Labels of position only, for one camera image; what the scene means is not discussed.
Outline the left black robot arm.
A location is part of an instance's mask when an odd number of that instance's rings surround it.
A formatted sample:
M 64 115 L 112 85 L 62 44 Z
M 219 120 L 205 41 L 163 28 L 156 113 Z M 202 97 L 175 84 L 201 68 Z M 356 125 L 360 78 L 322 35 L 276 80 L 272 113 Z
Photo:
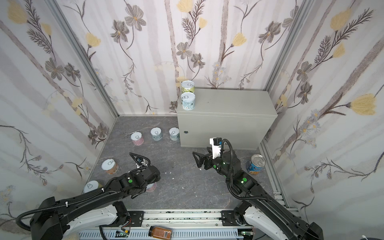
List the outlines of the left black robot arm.
M 16 224 L 29 231 L 33 240 L 61 240 L 76 218 L 126 197 L 134 199 L 160 179 L 160 171 L 147 159 L 146 165 L 114 177 L 96 190 L 58 201 L 47 198 L 39 208 L 17 216 Z

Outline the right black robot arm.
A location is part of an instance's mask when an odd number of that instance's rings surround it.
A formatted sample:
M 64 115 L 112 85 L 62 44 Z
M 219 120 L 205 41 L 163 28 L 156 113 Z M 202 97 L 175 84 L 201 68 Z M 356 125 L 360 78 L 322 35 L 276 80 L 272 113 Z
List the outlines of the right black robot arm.
M 295 216 L 247 172 L 227 139 L 211 138 L 207 154 L 193 152 L 198 168 L 214 169 L 225 177 L 229 193 L 241 203 L 234 209 L 237 225 L 250 225 L 274 240 L 322 240 L 322 228 Z

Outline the green label can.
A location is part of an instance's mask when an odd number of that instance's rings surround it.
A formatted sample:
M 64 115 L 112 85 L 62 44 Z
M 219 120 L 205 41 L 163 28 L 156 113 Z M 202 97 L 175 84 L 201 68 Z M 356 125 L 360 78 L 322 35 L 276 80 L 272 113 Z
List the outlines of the green label can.
M 183 93 L 194 93 L 195 83 L 193 81 L 183 81 L 181 83 L 182 94 Z

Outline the pink label can front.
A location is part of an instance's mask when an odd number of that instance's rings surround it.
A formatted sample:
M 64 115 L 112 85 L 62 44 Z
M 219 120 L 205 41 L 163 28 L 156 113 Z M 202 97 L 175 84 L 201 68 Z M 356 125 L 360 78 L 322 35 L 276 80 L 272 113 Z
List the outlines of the pink label can front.
M 146 187 L 146 192 L 151 193 L 153 192 L 157 187 L 157 183 L 148 184 Z

